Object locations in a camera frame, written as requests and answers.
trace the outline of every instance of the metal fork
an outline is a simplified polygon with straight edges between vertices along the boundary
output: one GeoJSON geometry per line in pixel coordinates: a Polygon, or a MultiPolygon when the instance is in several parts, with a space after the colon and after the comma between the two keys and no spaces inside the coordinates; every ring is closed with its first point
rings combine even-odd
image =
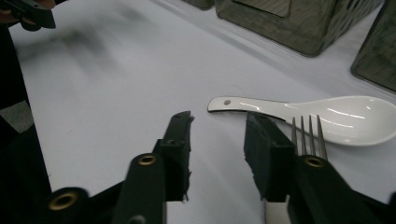
{"type": "MultiPolygon", "coordinates": [[[[318,124],[318,152],[315,150],[315,143],[314,143],[314,135],[312,129],[312,119],[309,116],[309,153],[306,150],[305,144],[305,130],[304,130],[304,117],[301,116],[301,154],[300,155],[312,155],[321,157],[324,160],[327,160],[327,152],[326,146],[324,143],[323,131],[321,128],[320,117],[317,115],[317,124],[318,124]]],[[[297,146],[297,128],[296,128],[296,121],[295,118],[292,120],[291,126],[291,142],[295,145],[295,153],[299,155],[299,150],[297,146]]]]}

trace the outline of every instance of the spoon bowl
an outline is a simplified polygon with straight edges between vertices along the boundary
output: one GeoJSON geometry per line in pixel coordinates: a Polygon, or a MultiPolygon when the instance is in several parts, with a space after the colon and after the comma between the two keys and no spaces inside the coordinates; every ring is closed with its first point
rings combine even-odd
{"type": "Polygon", "coordinates": [[[354,147],[372,146],[396,135],[396,106],[370,96],[345,96],[307,103],[290,104],[243,97],[217,97],[208,112],[252,111],[282,119],[320,116],[326,141],[354,147]]]}

